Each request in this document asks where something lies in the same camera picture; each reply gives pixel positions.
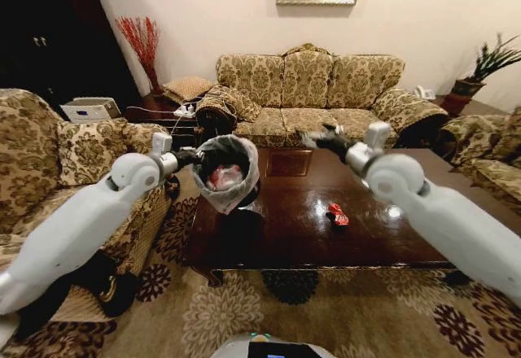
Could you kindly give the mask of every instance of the potted plant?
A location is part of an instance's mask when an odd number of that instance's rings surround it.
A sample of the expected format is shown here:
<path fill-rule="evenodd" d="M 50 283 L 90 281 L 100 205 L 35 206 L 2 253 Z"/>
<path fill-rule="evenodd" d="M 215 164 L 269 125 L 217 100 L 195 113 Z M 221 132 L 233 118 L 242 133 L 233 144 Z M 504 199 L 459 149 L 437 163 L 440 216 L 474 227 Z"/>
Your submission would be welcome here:
<path fill-rule="evenodd" d="M 139 63 L 147 74 L 151 94 L 153 96 L 162 95 L 163 87 L 157 81 L 157 74 L 155 73 L 155 53 L 160 39 L 157 24 L 148 17 L 145 20 L 120 17 L 116 19 L 116 24 L 136 53 Z"/>
<path fill-rule="evenodd" d="M 507 41 L 502 40 L 501 33 L 497 34 L 496 47 L 491 51 L 487 42 L 481 46 L 478 58 L 475 63 L 475 70 L 472 76 L 462 80 L 456 80 L 450 94 L 445 96 L 441 107 L 451 116 L 457 116 L 462 112 L 474 95 L 485 86 L 483 80 L 504 67 L 521 61 L 521 50 L 508 47 L 518 36 L 512 37 Z"/>

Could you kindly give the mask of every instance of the floral carpet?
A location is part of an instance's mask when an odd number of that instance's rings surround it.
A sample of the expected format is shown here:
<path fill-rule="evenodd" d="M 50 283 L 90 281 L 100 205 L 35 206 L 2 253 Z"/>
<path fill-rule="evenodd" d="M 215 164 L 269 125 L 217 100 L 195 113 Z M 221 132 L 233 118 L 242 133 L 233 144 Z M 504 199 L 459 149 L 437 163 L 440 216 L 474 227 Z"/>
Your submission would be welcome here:
<path fill-rule="evenodd" d="M 521 357 L 521 312 L 477 283 L 447 286 L 444 270 L 230 271 L 208 287 L 178 265 L 199 194 L 179 177 L 133 307 L 108 323 L 50 323 L 5 356 L 208 358 L 256 331 L 338 358 Z"/>

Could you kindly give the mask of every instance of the white wall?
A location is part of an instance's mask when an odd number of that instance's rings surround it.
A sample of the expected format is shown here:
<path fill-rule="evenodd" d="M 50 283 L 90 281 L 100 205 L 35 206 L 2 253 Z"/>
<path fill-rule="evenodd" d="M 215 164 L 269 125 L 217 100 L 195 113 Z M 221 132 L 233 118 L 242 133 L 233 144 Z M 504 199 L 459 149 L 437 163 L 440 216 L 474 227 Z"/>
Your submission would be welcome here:
<path fill-rule="evenodd" d="M 310 41 L 337 54 L 390 53 L 406 61 L 401 84 L 437 93 L 471 68 L 482 43 L 521 33 L 521 0 L 358 0 L 354 8 L 276 6 L 275 0 L 101 0 L 108 19 L 148 15 L 160 26 L 160 82 L 215 79 L 224 53 L 282 53 Z M 147 78 L 116 36 L 142 93 Z M 511 111 L 521 104 L 521 63 L 489 77 L 476 98 Z"/>

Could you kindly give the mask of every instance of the red candy wrapper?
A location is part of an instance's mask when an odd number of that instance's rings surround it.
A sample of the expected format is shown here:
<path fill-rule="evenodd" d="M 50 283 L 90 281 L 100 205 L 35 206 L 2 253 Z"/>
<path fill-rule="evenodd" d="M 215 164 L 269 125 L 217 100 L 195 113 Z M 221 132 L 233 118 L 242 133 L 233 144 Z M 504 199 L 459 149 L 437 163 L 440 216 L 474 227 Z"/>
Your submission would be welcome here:
<path fill-rule="evenodd" d="M 336 203 L 332 203 L 331 205 L 329 205 L 327 210 L 335 217 L 335 219 L 333 220 L 335 225 L 345 226 L 349 224 L 348 217 L 344 214 L 342 208 Z"/>

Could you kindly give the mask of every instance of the red item in bag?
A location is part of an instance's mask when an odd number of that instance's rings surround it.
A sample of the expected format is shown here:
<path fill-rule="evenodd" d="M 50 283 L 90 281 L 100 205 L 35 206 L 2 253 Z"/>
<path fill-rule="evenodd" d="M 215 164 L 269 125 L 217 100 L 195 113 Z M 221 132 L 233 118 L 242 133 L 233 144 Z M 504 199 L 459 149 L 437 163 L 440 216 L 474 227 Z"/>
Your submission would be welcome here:
<path fill-rule="evenodd" d="M 238 165 L 220 165 L 208 177 L 206 186 L 212 191 L 226 191 L 243 181 L 243 172 Z"/>
<path fill-rule="evenodd" d="M 329 213 L 331 213 L 333 216 L 335 216 L 335 219 L 333 220 L 335 225 L 345 226 L 345 225 L 349 224 L 348 217 L 344 214 L 344 212 L 342 211 L 342 209 L 340 208 L 340 206 L 338 204 L 332 203 L 331 205 L 329 205 L 327 210 L 329 211 Z"/>

